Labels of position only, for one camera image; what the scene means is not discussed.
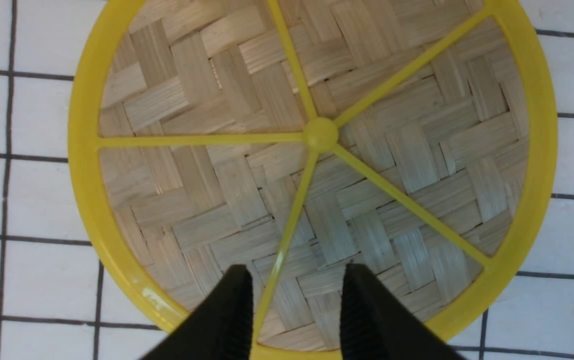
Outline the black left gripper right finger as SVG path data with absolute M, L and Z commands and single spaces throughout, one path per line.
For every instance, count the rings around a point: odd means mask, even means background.
M 364 264 L 345 266 L 340 350 L 344 360 L 462 360 Z

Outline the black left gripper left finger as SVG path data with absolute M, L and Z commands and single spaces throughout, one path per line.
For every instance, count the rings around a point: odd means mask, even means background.
M 253 279 L 229 267 L 204 301 L 143 360 L 248 360 L 252 350 Z

